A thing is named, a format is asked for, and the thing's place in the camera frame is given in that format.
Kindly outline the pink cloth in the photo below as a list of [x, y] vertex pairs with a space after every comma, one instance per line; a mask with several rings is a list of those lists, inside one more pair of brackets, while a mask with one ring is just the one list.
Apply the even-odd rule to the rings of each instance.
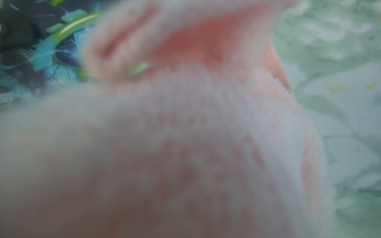
[[271, 35], [297, 1], [121, 1], [96, 83], [1, 113], [3, 238], [332, 238], [326, 155]]

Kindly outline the white book with galaxy cover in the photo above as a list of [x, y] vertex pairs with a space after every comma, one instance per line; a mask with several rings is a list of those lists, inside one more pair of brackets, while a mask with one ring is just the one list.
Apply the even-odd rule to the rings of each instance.
[[45, 92], [92, 81], [81, 67], [88, 31], [111, 1], [1, 1], [1, 18], [32, 23], [26, 46], [1, 51], [1, 106], [34, 99]]

